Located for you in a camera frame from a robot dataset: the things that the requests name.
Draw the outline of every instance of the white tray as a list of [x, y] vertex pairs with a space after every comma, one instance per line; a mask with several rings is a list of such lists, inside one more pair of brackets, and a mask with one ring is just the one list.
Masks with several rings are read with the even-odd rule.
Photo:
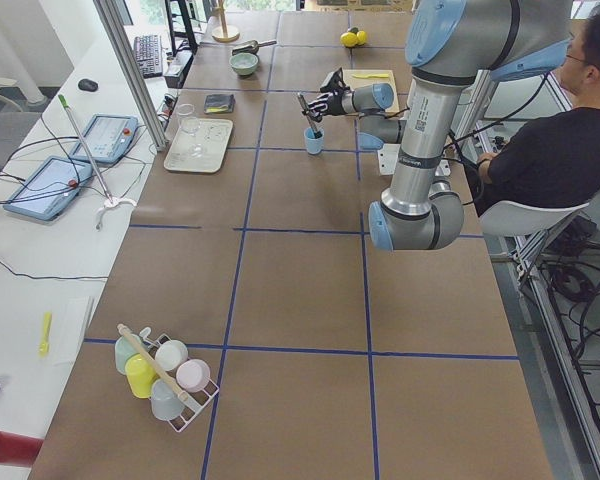
[[[171, 143], [164, 168], [170, 172], [215, 173], [220, 170], [224, 152], [229, 144], [233, 122], [224, 119], [200, 119], [200, 130], [188, 135], [178, 130]], [[194, 157], [187, 151], [195, 144], [202, 145], [203, 153]]]

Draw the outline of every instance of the paper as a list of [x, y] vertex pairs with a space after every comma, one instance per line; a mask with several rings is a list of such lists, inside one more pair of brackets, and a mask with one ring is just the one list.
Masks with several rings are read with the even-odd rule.
[[93, 298], [73, 298], [67, 303], [62, 316], [54, 315], [49, 335], [49, 357], [53, 365], [75, 362], [92, 308]]

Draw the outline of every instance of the small dish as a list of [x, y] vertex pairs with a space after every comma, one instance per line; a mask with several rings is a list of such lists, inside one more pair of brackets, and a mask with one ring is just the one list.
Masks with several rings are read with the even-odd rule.
[[258, 59], [257, 55], [253, 53], [237, 53], [236, 55], [232, 55], [229, 59], [229, 64], [234, 72], [236, 72], [241, 77], [246, 77], [247, 75], [251, 75], [258, 68]]

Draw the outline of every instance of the cutting board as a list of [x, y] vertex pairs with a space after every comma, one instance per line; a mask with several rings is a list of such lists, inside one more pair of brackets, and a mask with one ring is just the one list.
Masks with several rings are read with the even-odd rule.
[[[371, 75], [371, 74], [386, 74], [389, 78], [355, 78], [353, 75]], [[342, 70], [342, 79], [344, 83], [349, 85], [352, 90], [356, 90], [360, 87], [366, 87], [367, 85], [373, 85], [374, 83], [388, 83], [393, 89], [393, 103], [387, 108], [387, 113], [398, 113], [400, 107], [398, 106], [398, 95], [396, 88], [396, 79], [393, 76], [393, 70]]]

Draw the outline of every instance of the red object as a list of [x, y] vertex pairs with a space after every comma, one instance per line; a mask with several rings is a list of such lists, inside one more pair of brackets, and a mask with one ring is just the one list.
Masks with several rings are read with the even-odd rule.
[[0, 465], [31, 467], [42, 448], [41, 438], [0, 431]]

